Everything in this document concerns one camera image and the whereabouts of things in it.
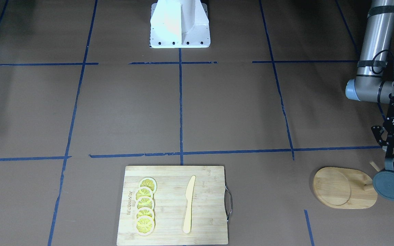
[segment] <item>cutting board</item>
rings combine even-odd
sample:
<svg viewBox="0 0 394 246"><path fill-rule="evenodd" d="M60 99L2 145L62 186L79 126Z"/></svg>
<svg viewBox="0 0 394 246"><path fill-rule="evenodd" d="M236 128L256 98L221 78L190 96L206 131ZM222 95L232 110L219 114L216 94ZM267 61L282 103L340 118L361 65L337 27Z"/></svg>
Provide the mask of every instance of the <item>cutting board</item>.
<svg viewBox="0 0 394 246"><path fill-rule="evenodd" d="M313 189L323 204L332 208L372 207L378 198L372 179L362 171L325 167L314 176Z"/></svg>
<svg viewBox="0 0 394 246"><path fill-rule="evenodd" d="M182 231L189 179L196 176L191 232ZM158 185L154 193L155 229L136 232L134 193L144 177ZM227 244L225 170L223 166L127 166L119 214L118 246Z"/></svg>

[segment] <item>yellow lemon slice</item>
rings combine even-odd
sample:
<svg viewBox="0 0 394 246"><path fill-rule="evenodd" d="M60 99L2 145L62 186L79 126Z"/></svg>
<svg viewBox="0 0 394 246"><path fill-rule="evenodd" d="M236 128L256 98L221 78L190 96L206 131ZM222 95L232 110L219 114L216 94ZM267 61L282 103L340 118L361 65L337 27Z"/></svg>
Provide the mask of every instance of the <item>yellow lemon slice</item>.
<svg viewBox="0 0 394 246"><path fill-rule="evenodd" d="M136 230L139 235L147 236L155 229L155 220L148 216L142 215L136 220Z"/></svg>
<svg viewBox="0 0 394 246"><path fill-rule="evenodd" d="M140 209L141 207L149 207L151 209L155 208L155 201L149 196L141 196L136 200L136 207Z"/></svg>
<svg viewBox="0 0 394 246"><path fill-rule="evenodd" d="M144 215L150 216L153 219L155 218L155 212L153 211L153 209L151 209L149 207L141 207L136 212L136 218L139 218L139 217L144 216Z"/></svg>
<svg viewBox="0 0 394 246"><path fill-rule="evenodd" d="M138 200L141 196L149 196L153 197L153 191L145 186L139 187L138 190L135 193L136 200Z"/></svg>
<svg viewBox="0 0 394 246"><path fill-rule="evenodd" d="M149 187L153 193L156 192L158 189L158 184L156 183L156 180L150 177L145 177L139 182L139 187Z"/></svg>

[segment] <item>knife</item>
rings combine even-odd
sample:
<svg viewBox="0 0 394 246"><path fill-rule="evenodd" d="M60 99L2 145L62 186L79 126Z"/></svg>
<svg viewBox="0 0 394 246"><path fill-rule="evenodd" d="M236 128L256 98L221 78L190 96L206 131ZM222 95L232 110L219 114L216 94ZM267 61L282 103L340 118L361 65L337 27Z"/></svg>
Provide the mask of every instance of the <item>knife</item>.
<svg viewBox="0 0 394 246"><path fill-rule="evenodd" d="M192 175L191 179L188 182L188 186L186 187L185 197L188 203L186 204L186 214L185 220L183 221L183 232L189 233L191 232L191 207L193 205L193 194L194 194L194 183L196 182L196 176Z"/></svg>

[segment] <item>metal handle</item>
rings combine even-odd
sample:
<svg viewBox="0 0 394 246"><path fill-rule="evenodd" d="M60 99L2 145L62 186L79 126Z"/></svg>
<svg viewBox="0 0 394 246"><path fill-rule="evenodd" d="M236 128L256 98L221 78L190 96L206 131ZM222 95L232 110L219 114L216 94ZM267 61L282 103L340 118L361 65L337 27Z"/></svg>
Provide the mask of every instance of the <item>metal handle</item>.
<svg viewBox="0 0 394 246"><path fill-rule="evenodd" d="M232 215L232 212L233 212L233 202L232 202L232 194L230 193L229 189L227 188L227 185L225 185L225 189L226 189L227 193L229 194L229 198L230 198L230 212L227 213L227 211L226 211L226 216L227 216L226 220L227 220L227 222L229 222L229 217Z"/></svg>

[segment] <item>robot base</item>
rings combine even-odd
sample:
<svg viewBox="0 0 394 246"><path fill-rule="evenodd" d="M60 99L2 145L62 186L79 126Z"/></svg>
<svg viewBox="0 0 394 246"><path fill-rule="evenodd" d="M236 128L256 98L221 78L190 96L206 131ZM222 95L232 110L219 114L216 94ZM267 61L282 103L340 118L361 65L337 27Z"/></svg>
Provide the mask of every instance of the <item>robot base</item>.
<svg viewBox="0 0 394 246"><path fill-rule="evenodd" d="M159 0L152 5L150 23L151 48L208 48L211 44L208 6L198 0L195 6Z"/></svg>

